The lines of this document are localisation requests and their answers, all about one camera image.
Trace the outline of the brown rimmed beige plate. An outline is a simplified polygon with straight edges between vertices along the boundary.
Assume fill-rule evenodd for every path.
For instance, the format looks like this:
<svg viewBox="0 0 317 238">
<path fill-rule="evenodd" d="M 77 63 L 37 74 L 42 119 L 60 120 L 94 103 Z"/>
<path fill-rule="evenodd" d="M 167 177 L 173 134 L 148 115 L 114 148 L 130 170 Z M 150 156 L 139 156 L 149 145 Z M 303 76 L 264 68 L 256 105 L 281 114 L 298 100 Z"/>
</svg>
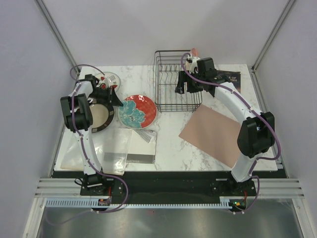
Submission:
<svg viewBox="0 0 317 238">
<path fill-rule="evenodd" d="M 89 102 L 93 117 L 92 133 L 106 129 L 114 118 L 114 108 L 103 99 L 91 99 Z"/>
</svg>

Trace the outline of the pink cream leaf plate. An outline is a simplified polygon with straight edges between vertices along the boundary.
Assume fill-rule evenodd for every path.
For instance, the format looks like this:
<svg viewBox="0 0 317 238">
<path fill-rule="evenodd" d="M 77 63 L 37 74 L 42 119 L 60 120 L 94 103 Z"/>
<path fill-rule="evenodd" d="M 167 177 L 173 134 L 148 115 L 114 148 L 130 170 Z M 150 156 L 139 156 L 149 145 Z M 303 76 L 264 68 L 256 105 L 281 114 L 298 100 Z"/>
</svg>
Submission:
<svg viewBox="0 0 317 238">
<path fill-rule="evenodd" d="M 190 50 L 190 56 L 191 56 L 192 58 L 199 56 L 199 53 L 198 53 L 198 51 L 197 51 L 196 48 L 192 48 L 192 49 Z"/>
</svg>

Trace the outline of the black wire dish rack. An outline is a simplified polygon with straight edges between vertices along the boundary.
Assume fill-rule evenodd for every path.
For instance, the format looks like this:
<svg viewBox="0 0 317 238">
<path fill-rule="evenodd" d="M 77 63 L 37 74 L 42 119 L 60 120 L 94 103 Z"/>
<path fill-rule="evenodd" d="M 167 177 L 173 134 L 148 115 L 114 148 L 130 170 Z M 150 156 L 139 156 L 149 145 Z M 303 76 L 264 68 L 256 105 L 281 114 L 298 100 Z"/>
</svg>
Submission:
<svg viewBox="0 0 317 238">
<path fill-rule="evenodd" d="M 193 112 L 202 103 L 202 93 L 175 93 L 181 56 L 189 50 L 158 50 L 154 54 L 153 100 L 159 112 Z"/>
</svg>

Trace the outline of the red blue flower plate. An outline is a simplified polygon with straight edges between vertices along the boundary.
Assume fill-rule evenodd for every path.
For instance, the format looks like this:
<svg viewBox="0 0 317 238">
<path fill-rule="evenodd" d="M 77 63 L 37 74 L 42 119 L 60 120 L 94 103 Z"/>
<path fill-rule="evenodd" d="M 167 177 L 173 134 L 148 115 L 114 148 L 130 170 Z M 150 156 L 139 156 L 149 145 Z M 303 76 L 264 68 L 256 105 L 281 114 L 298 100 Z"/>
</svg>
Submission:
<svg viewBox="0 0 317 238">
<path fill-rule="evenodd" d="M 158 114 L 155 103 L 145 95 L 127 97 L 118 108 L 118 119 L 127 128 L 143 129 L 151 125 Z"/>
</svg>

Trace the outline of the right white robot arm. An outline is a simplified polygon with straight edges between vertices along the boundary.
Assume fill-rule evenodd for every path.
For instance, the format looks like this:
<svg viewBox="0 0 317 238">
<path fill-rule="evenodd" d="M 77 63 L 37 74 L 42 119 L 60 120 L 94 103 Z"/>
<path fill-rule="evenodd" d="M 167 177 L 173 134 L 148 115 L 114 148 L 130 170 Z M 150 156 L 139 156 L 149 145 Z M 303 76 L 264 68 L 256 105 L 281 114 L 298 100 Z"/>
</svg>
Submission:
<svg viewBox="0 0 317 238">
<path fill-rule="evenodd" d="M 263 154 L 277 142 L 274 115 L 253 107 L 231 80 L 219 73 L 212 58 L 201 59 L 185 53 L 181 57 L 175 92 L 184 94 L 203 90 L 220 100 L 241 125 L 237 138 L 240 155 L 226 186 L 230 194 L 238 195 L 252 179 L 257 161 L 263 160 Z"/>
</svg>

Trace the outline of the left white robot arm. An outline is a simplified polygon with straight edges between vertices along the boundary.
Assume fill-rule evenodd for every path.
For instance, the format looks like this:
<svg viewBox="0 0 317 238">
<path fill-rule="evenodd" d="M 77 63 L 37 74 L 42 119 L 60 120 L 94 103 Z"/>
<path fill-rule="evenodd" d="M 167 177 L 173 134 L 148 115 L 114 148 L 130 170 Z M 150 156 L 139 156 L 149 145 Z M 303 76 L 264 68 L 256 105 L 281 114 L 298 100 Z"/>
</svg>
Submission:
<svg viewBox="0 0 317 238">
<path fill-rule="evenodd" d="M 86 74 L 84 79 L 76 80 L 73 92 L 61 97 L 60 104 L 66 128 L 73 133 L 78 145 L 84 166 L 83 177 L 77 178 L 75 183 L 81 186 L 83 196 L 109 195 L 111 185 L 103 172 L 93 143 L 93 115 L 90 109 L 92 103 L 99 103 L 108 109 L 108 118 L 104 127 L 113 119 L 114 107 L 122 107 L 113 86 L 99 86 L 99 79 L 92 74 Z"/>
</svg>

